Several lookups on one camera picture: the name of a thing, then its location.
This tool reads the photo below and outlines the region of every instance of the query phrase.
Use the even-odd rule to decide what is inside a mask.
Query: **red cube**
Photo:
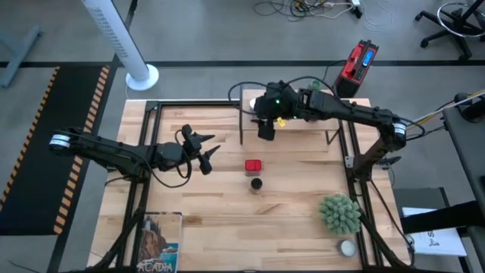
[[[245,163],[246,175],[248,176],[259,175],[259,172],[262,170],[262,168],[263,168],[263,164],[261,163],[261,160],[259,159],[246,160],[246,163]]]

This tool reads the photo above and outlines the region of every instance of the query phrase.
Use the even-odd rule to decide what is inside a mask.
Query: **book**
[[[137,259],[139,273],[177,272],[182,215],[174,212],[147,212],[142,226]]]
[[[432,212],[436,209],[402,208],[404,216]],[[455,228],[409,234],[416,254],[466,256],[463,242]]]

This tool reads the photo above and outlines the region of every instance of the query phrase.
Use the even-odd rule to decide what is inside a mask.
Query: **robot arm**
[[[379,140],[365,154],[353,159],[352,170],[358,179],[370,178],[372,165],[406,144],[406,126],[391,111],[341,101],[321,91],[300,89],[296,92],[282,81],[268,84],[266,93],[255,100],[254,112],[258,117],[258,136],[264,140],[274,139],[273,123],[278,118],[305,121],[339,118],[376,127]]]
[[[192,133],[190,126],[181,129],[183,144],[158,143],[155,145],[131,146],[107,140],[76,129],[56,130],[49,149],[57,155],[78,155],[89,158],[104,168],[112,167],[128,177],[139,177],[143,171],[158,168],[169,171],[189,161],[198,159],[200,170],[206,175],[212,171],[209,158],[219,146],[200,153],[202,143],[214,137]]]

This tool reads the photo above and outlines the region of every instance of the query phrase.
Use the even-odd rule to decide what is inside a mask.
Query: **black cable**
[[[332,92],[333,96],[334,96],[336,99],[338,99],[338,100],[340,101],[340,98],[339,98],[339,96],[336,94],[335,90],[334,90],[332,87],[330,87],[330,85],[328,85],[328,83],[325,83],[325,81],[324,81],[324,80],[322,80],[322,79],[320,79],[320,78],[317,78],[317,77],[313,77],[313,76],[302,76],[302,77],[297,77],[296,79],[293,79],[293,80],[288,81],[288,82],[286,83],[286,85],[289,85],[290,83],[295,83],[295,82],[297,82],[297,81],[299,81],[299,80],[317,80],[317,81],[319,81],[320,83],[322,83],[323,85],[325,85],[325,86],[326,86],[326,87],[327,87],[327,88],[328,88],[328,89],[329,89],[329,90]]]
[[[266,84],[258,83],[258,82],[253,82],[253,81],[244,81],[244,82],[236,83],[233,86],[231,86],[229,88],[229,91],[227,92],[227,99],[229,100],[229,102],[232,102],[232,99],[230,97],[230,94],[233,92],[234,88],[236,88],[238,86],[242,86],[243,84],[255,84],[255,85],[259,85],[259,86],[263,86],[263,87],[268,88],[268,86]],[[239,101],[239,106],[242,108],[242,106],[243,106],[243,101],[242,100]],[[252,113],[250,111],[246,111],[244,109],[241,109],[241,112],[244,113],[244,114],[248,114],[248,115],[255,115],[255,113]]]
[[[28,268],[26,266],[23,266],[23,265],[18,265],[16,264],[15,262],[12,262],[11,260],[7,260],[11,265],[15,266],[16,268],[22,268],[22,269],[25,269],[27,271],[30,271],[30,272],[33,272],[33,273],[40,273],[40,271],[36,271],[36,270],[33,270],[31,268]]]
[[[111,183],[111,182],[115,182],[115,181],[118,181],[118,180],[121,180],[121,179],[125,179],[125,178],[127,178],[127,177],[128,177],[128,175],[124,175],[124,176],[122,176],[122,177],[116,177],[116,178],[110,179],[110,180],[106,181],[106,183],[105,183],[105,187],[106,187],[106,185],[108,185],[108,184],[109,184],[109,183]]]
[[[408,247],[409,247],[409,249],[411,251],[411,264],[409,266],[414,267],[415,266],[415,249],[412,247],[411,243],[409,243],[408,239],[406,239],[406,236],[404,235],[404,233],[401,231],[401,229],[397,225],[396,220],[394,220],[394,217],[391,214],[391,211],[390,211],[389,207],[386,204],[386,201],[384,200],[384,198],[380,194],[379,189],[377,189],[377,186],[376,186],[376,184],[374,183],[374,181],[372,179],[371,179],[371,184],[372,184],[372,187],[374,187],[374,189],[376,190],[377,196],[379,197],[380,201],[384,205],[384,208],[386,209],[387,214],[389,215],[389,218],[391,218],[391,222],[393,223],[394,227],[399,232],[399,234],[401,234],[402,239],[404,239],[404,241],[408,245]]]
[[[444,125],[443,125],[443,126],[440,126],[440,127],[438,127],[438,128],[434,128],[434,129],[432,129],[432,130],[429,130],[429,131],[427,131],[427,132],[426,132],[425,134],[423,134],[423,135],[419,135],[419,136],[414,136],[414,137],[411,137],[411,138],[407,139],[407,141],[409,141],[409,140],[417,140],[417,139],[419,139],[419,138],[422,138],[422,137],[425,137],[425,136],[429,135],[430,133],[434,133],[434,132],[437,132],[437,131],[439,131],[439,130],[443,130],[443,129],[445,129],[445,126],[444,126]]]
[[[451,101],[449,101],[449,102],[445,103],[444,105],[441,105],[440,107],[438,107],[438,108],[437,108],[436,110],[434,110],[434,111],[438,111],[438,110],[440,110],[441,108],[443,108],[443,107],[445,107],[445,106],[447,106],[448,104],[453,103],[453,102],[454,102],[454,100],[451,100]]]
[[[421,124],[419,124],[418,122],[414,122],[414,121],[409,120],[407,118],[401,118],[401,117],[398,117],[396,115],[394,117],[395,118],[398,118],[398,119],[401,119],[403,121],[406,121],[406,122],[408,122],[408,123],[410,123],[410,124],[415,125],[416,127],[418,127],[421,130],[421,133],[417,137],[423,137],[426,134],[426,129],[424,129],[424,127]]]
[[[347,61],[347,60],[339,60],[339,61],[335,61],[335,62],[333,62],[333,63],[329,64],[329,65],[328,65],[328,66],[325,68],[325,73],[324,73],[324,77],[322,78],[322,80],[323,80],[323,81],[325,81],[325,78],[327,78],[327,72],[328,72],[328,68],[330,68],[330,67],[332,67],[332,66],[334,66],[334,65],[337,65],[337,64],[339,64],[339,63],[341,63],[341,62],[343,62],[343,61]]]
[[[175,135],[174,135],[175,136],[175,141],[177,141],[177,144],[179,144],[179,145],[181,145],[181,144],[180,144],[180,141],[177,138],[177,134],[180,133],[180,132],[182,132],[181,129],[175,131]],[[180,170],[179,166],[176,166],[175,168],[177,169],[177,172],[179,173],[179,175],[180,175],[181,178],[189,178],[189,176],[188,176],[189,174],[188,173],[186,175],[183,175],[182,174],[182,171]]]
[[[268,13],[262,13],[258,11],[257,7],[263,6],[263,5],[269,5],[271,8],[273,8],[273,11],[270,11]],[[324,13],[323,11],[316,14],[311,13],[311,11],[316,11],[317,9],[322,9],[322,10],[324,9],[324,6],[319,1],[316,1],[315,4],[313,5],[308,5],[305,2],[302,2],[301,0],[291,0],[289,1],[289,3],[286,3],[286,0],[282,0],[281,2],[262,1],[252,6],[252,10],[257,15],[266,17],[266,16],[271,16],[273,14],[281,14],[285,16],[286,19],[290,22],[297,22],[302,20],[305,17],[313,17],[317,14]]]
[[[393,182],[391,182],[391,188],[394,188],[394,184],[396,183],[396,174],[394,174],[393,166],[389,166],[391,173],[393,174]]]
[[[81,136],[81,135],[78,135],[78,134],[75,134],[75,133],[69,133],[69,132],[62,132],[62,133],[69,134],[69,135],[71,135],[72,137],[79,137],[79,138],[81,138],[81,139],[83,139],[83,140],[87,140],[87,141],[93,142],[91,139],[89,139],[89,138],[87,138],[87,137],[84,137],[84,136]],[[189,157],[188,157],[188,155],[185,153],[185,151],[184,151],[184,154],[185,154],[185,156],[187,157],[187,176],[188,176],[188,178],[187,178],[187,180],[186,180],[185,182],[183,182],[183,183],[181,183],[181,184],[178,184],[178,185],[175,185],[175,186],[171,186],[171,185],[168,185],[168,184],[164,183],[162,180],[160,180],[160,178],[158,178],[157,174],[155,174],[155,172],[153,171],[152,166],[151,166],[151,165],[150,165],[150,164],[149,164],[149,163],[146,161],[146,159],[145,159],[143,156],[141,156],[141,155],[137,154],[136,152],[130,151],[129,149],[125,149],[125,148],[123,148],[123,147],[120,147],[120,146],[112,146],[112,145],[107,144],[107,143],[104,143],[103,145],[108,146],[108,147],[111,147],[111,148],[113,148],[113,149],[121,149],[121,150],[123,150],[123,151],[125,151],[125,152],[128,152],[128,153],[130,153],[130,154],[132,154],[132,155],[134,155],[134,156],[136,156],[136,157],[138,157],[138,158],[142,159],[142,160],[143,160],[143,163],[145,163],[145,165],[146,165],[146,166],[149,168],[150,174],[151,174],[151,175],[153,175],[153,177],[154,177],[154,178],[155,178],[155,179],[156,179],[156,180],[157,180],[157,181],[158,181],[160,184],[162,184],[162,185],[166,186],[167,188],[170,188],[170,189],[175,189],[175,188],[178,188],[178,187],[182,187],[182,186],[184,186],[185,184],[187,184],[187,183],[189,182],[189,180],[190,180],[190,176],[192,175],[192,162],[190,161],[190,158],[189,158]]]

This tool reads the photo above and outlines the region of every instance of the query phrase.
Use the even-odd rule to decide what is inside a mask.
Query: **striped tape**
[[[106,79],[108,78],[108,73],[108,66],[101,69],[95,92],[92,96],[91,105],[86,116],[86,121],[84,123],[83,132],[85,133],[91,133],[93,129],[96,120],[96,114],[98,113],[99,103],[101,103],[101,98],[105,89]],[[70,169],[69,178],[67,179],[66,188],[64,189],[64,195],[62,197],[61,205],[59,206],[58,216],[56,217],[54,223],[54,232],[56,234],[61,234],[66,224],[67,215],[69,214],[70,204],[74,197],[82,165],[83,159],[79,156],[75,156],[73,166]]]
[[[3,207],[5,206],[5,202],[8,199],[8,194],[11,192],[12,185],[15,182],[15,177],[17,176],[18,171],[22,165],[23,157],[27,152],[30,144],[30,140],[32,139],[33,132],[36,130],[37,123],[39,123],[40,116],[42,115],[42,110],[44,110],[45,104],[47,103],[47,98],[49,97],[49,93],[51,92],[51,88],[54,85],[55,76],[58,74],[59,67],[54,69],[54,73],[52,74],[51,80],[49,81],[47,90],[42,97],[42,101],[40,102],[39,109],[37,109],[36,116],[33,119],[32,125],[30,125],[29,133],[25,141],[23,142],[22,148],[20,148],[20,154],[17,157],[17,161],[15,162],[14,169],[10,173],[10,177],[8,178],[7,186],[3,191],[2,197],[0,198],[0,212],[2,211]]]

